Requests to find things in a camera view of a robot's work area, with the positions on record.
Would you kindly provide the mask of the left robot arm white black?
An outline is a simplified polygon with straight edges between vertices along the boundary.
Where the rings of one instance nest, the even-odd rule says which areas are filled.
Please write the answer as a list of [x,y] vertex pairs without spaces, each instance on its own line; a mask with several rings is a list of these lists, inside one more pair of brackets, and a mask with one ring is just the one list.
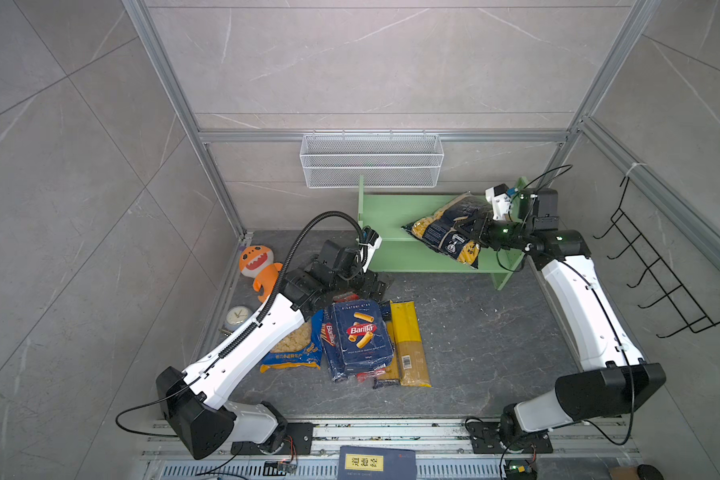
[[[357,242],[340,246],[327,241],[304,267],[290,265],[307,234],[332,218],[347,221]],[[326,211],[310,220],[293,242],[264,304],[217,347],[182,370],[168,367],[156,379],[159,406],[195,460],[216,452],[225,442],[249,443],[266,453],[277,452],[286,438],[288,422],[271,404],[243,404],[230,397],[244,377],[277,343],[307,323],[335,297],[356,293],[378,300],[386,285],[371,271],[381,235],[360,226],[350,215]]]

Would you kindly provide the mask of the blue orecchiette pasta bag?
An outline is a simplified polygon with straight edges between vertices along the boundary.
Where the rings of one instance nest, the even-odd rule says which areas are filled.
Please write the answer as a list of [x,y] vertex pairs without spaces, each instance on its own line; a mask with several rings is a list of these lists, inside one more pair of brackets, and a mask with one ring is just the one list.
[[307,323],[278,342],[259,364],[259,371],[297,367],[320,368],[323,351],[321,330],[324,313],[317,312]]

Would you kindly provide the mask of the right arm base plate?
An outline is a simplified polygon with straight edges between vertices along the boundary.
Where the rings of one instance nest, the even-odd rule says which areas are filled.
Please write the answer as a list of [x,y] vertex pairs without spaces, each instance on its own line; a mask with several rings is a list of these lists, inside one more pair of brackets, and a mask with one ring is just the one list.
[[551,454],[553,447],[545,432],[515,433],[499,422],[467,420],[464,424],[475,454]]

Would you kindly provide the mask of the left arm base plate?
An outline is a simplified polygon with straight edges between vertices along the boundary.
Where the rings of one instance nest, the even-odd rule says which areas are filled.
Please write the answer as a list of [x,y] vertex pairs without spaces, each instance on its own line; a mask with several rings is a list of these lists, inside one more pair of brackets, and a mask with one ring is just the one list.
[[238,455],[305,456],[311,452],[314,429],[314,423],[289,423],[285,427],[277,427],[263,444],[234,442],[230,452]]

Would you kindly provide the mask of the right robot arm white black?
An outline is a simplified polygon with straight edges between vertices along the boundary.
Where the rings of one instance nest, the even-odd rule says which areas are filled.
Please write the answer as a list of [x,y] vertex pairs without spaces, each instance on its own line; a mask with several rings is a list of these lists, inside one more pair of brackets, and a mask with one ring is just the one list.
[[486,206],[455,222],[456,231],[482,248],[518,250],[532,261],[562,313],[580,368],[558,378],[551,391],[505,407],[502,446],[519,452],[556,428],[633,416],[664,386],[666,373],[623,328],[582,234],[559,229],[556,191],[499,184],[485,197]]

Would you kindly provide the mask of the dark penne pasta bag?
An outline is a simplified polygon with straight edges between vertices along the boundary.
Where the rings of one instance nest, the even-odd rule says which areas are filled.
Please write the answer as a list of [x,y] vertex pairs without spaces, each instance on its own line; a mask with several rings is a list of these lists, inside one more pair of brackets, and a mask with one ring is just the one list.
[[491,214],[491,207],[484,197],[467,192],[453,198],[432,214],[402,225],[401,229],[430,250],[476,270],[479,267],[481,246],[458,234],[453,225],[457,220],[488,217]]

